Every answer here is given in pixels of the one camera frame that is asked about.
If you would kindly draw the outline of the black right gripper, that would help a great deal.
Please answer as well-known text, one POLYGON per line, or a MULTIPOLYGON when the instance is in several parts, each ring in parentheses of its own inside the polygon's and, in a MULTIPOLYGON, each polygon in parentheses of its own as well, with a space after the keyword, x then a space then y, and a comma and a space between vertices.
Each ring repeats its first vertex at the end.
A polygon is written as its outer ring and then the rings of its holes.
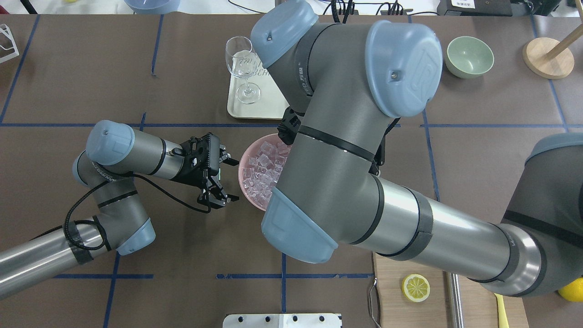
POLYGON ((277 135, 283 143, 288 146, 293 145, 301 125, 301 118, 304 116, 304 113, 294 111, 291 106, 285 109, 281 122, 277 127, 277 135))

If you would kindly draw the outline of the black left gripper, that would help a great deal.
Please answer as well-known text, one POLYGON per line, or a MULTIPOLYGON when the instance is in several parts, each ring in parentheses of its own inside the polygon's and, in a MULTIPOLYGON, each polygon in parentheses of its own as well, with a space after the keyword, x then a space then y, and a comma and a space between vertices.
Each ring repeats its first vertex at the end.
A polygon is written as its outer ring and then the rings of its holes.
POLYGON ((238 166, 240 162, 231 157, 225 145, 221 145, 220 139, 213 133, 200 138, 191 137, 173 148, 171 155, 182 164, 171 180, 200 188, 201 193, 196 199, 198 204, 220 209, 240 199, 237 195, 228 194, 219 179, 220 163, 238 166))

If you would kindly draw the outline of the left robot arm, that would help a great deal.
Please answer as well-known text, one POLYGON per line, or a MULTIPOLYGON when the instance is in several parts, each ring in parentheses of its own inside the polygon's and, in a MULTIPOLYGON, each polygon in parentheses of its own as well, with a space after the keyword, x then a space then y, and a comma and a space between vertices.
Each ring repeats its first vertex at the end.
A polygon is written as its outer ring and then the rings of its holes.
POLYGON ((67 212, 64 224, 1 253, 1 298, 6 299, 96 257, 117 251, 125 256, 150 245, 156 234, 134 179, 150 177, 200 189, 208 214, 237 201, 220 183, 220 166, 237 166, 213 133, 173 143, 110 120, 90 131, 75 159, 75 179, 89 191, 67 212))

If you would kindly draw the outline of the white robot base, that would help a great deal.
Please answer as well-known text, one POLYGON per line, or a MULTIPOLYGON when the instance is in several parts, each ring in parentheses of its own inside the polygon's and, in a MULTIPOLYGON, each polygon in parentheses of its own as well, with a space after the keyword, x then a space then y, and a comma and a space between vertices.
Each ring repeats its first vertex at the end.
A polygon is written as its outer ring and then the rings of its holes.
POLYGON ((232 314, 225 317, 223 328, 342 328, 336 313, 263 313, 232 314))

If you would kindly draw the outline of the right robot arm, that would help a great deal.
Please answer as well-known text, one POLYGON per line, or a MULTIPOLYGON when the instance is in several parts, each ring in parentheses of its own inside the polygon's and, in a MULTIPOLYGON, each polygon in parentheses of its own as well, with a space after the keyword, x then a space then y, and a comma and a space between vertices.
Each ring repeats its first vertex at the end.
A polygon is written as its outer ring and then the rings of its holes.
POLYGON ((370 173, 394 118, 425 110, 443 70, 429 27, 319 23, 303 0, 260 18, 251 41, 292 110, 297 136, 261 223, 273 247, 325 263, 338 243, 530 297, 582 274, 582 134, 536 143, 491 224, 370 173))

